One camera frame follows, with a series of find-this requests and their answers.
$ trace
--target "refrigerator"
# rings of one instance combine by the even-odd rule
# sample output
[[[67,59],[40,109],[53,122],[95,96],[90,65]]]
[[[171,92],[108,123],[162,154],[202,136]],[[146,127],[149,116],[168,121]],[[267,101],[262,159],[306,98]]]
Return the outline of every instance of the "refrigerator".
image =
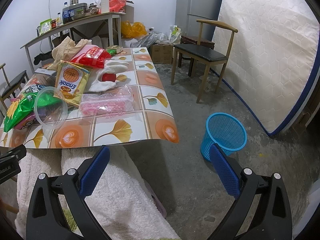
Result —
[[[197,19],[217,20],[222,0],[177,0],[175,23],[183,35],[198,36]],[[202,38],[212,41],[215,27],[204,24]]]

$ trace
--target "blue gripper pad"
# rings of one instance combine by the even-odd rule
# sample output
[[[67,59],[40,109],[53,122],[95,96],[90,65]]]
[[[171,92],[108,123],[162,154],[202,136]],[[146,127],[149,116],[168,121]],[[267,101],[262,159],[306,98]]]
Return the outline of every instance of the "blue gripper pad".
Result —
[[[110,151],[105,146],[81,178],[79,190],[81,198],[84,199],[92,194],[109,160]]]
[[[210,161],[218,173],[227,193],[237,199],[240,195],[240,183],[238,176],[215,145],[210,147],[209,154]]]

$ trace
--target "black chair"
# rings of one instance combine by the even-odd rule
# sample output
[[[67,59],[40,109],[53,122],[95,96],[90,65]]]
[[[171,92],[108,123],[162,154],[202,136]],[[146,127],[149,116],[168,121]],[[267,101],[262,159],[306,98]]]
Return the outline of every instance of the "black chair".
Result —
[[[8,110],[7,106],[4,103],[4,100],[7,99],[8,97],[10,97],[11,94],[15,98],[16,95],[15,95],[14,91],[17,90],[18,88],[21,91],[21,83],[26,83],[29,80],[29,78],[27,76],[27,71],[25,70],[25,71],[21,72],[19,75],[17,75],[12,81],[9,82],[7,75],[4,72],[4,66],[5,66],[5,63],[0,65],[0,69],[2,69],[2,71],[3,71],[3,75],[5,78],[5,81],[7,82],[7,86],[5,87],[4,91],[2,92],[2,94],[0,96],[0,101],[2,102],[4,108],[6,110]]]

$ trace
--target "chair backrest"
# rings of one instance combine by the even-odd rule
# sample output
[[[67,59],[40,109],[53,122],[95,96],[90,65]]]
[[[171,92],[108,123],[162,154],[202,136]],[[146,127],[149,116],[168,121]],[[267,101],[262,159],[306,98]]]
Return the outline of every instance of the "chair backrest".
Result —
[[[4,75],[4,78],[5,78],[5,81],[7,82],[8,86],[10,86],[8,78],[7,78],[7,75],[4,72],[4,66],[5,66],[5,63],[1,64],[0,65],[0,69],[2,69],[2,71],[3,71],[3,75]]]
[[[232,47],[232,43],[233,43],[233,37],[235,36],[235,33],[238,32],[238,30],[236,28],[230,26],[229,24],[226,24],[226,23],[220,22],[220,21],[197,19],[197,22],[200,23],[199,36],[198,36],[198,41],[197,41],[198,45],[200,45],[200,43],[201,43],[202,28],[203,28],[203,24],[204,23],[210,24],[210,25],[214,25],[214,26],[217,26],[219,28],[232,31],[231,37],[230,37],[230,41],[229,41],[229,45],[228,45],[228,49],[227,49],[227,54],[226,54],[226,57],[229,58],[231,47]]]

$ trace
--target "tablecloth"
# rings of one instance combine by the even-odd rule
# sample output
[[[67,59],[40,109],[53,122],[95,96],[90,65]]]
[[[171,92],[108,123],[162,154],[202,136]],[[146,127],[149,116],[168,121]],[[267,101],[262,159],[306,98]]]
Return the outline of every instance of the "tablecloth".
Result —
[[[11,129],[6,133],[2,123],[0,146],[24,144],[27,148],[75,148],[147,139],[178,143],[171,107],[147,48],[124,49],[114,59],[129,63],[126,72],[117,74],[116,87],[126,84],[131,87],[137,103],[135,111],[110,122],[103,115],[79,118],[78,109],[74,108],[68,112],[64,124],[55,130],[33,124],[23,130]],[[25,87],[35,82],[37,78],[33,76]]]

